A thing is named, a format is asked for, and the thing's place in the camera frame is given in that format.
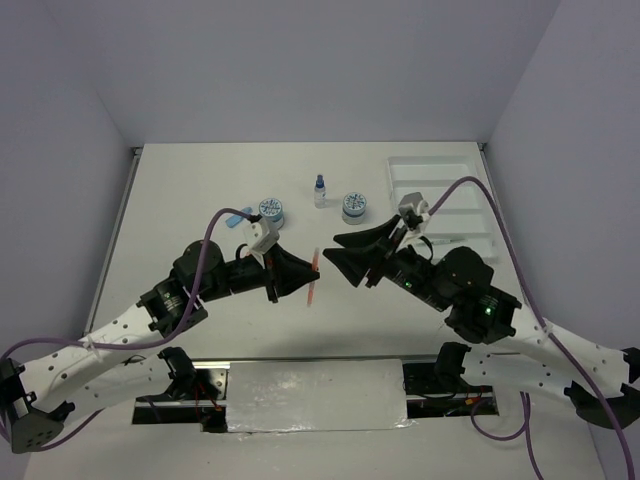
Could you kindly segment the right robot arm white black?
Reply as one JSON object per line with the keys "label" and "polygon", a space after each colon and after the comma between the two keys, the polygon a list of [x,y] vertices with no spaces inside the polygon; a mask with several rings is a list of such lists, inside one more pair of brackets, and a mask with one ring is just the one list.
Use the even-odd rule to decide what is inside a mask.
{"label": "right robot arm white black", "polygon": [[378,227],[335,236],[324,250],[353,286],[386,279],[446,315],[456,334],[433,367],[449,392],[506,385],[571,405],[582,420],[626,428],[639,418],[639,351],[615,350],[538,320],[533,310],[493,286],[494,270],[472,249],[450,250],[438,261],[404,242],[400,216]]}

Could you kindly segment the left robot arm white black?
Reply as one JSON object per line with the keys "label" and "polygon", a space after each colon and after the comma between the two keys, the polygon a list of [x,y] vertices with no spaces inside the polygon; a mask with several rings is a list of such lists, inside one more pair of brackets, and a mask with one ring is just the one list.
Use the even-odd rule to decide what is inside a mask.
{"label": "left robot arm white black", "polygon": [[190,244],[166,279],[107,325],[40,359],[1,361],[1,422],[12,452],[41,451],[66,424],[128,398],[197,392],[204,382],[192,360],[168,342],[207,318],[205,302],[255,289],[277,302],[319,277],[279,245],[262,260],[225,261],[211,241]]}

